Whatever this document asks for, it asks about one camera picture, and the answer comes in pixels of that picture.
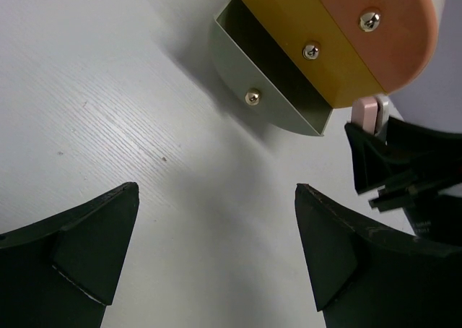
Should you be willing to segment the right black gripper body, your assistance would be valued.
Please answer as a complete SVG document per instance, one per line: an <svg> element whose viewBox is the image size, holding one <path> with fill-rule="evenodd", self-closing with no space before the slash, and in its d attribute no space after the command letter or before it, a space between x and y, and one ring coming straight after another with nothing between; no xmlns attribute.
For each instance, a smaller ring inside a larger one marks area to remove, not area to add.
<svg viewBox="0 0 462 328"><path fill-rule="evenodd" d="M401 208L414 234L430 241L461 245L461 197L449 190L461 184L461 164L406 183L404 187L379 191L370 206L379 212Z"/></svg>

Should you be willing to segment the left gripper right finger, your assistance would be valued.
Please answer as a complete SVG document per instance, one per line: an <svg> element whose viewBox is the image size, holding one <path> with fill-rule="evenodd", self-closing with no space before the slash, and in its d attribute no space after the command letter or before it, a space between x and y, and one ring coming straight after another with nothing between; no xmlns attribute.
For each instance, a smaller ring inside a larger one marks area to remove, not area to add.
<svg viewBox="0 0 462 328"><path fill-rule="evenodd" d="M298 184L295 214L327 327L459 327L461 248L411 236Z"/></svg>

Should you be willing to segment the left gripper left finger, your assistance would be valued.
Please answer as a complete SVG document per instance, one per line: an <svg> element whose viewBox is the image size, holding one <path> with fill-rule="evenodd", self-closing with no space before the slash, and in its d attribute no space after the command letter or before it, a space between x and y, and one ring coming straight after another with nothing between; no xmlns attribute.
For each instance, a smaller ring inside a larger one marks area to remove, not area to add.
<svg viewBox="0 0 462 328"><path fill-rule="evenodd" d="M138 208L139 186L127 182L1 234L1 326L100 327Z"/></svg>

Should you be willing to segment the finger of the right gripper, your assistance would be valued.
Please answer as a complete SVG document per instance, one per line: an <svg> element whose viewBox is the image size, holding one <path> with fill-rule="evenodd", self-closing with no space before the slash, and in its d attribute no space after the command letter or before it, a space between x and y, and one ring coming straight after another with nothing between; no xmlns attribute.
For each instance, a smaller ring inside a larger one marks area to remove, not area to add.
<svg viewBox="0 0 462 328"><path fill-rule="evenodd" d="M385 164L392 169L461 168L461 134L389 118Z"/></svg>
<svg viewBox="0 0 462 328"><path fill-rule="evenodd" d="M354 188L358 194L364 194L384 187L393 176L390 157L393 147L353 123L344 127L352 153Z"/></svg>

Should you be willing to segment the cream cylindrical desk organizer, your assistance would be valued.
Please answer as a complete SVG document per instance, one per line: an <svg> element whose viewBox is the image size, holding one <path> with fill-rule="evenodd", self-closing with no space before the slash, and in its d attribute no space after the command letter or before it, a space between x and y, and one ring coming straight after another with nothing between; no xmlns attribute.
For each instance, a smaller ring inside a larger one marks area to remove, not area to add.
<svg viewBox="0 0 462 328"><path fill-rule="evenodd" d="M265 121L322 135L331 112L415 80L445 0L229 0L209 47L236 98Z"/></svg>

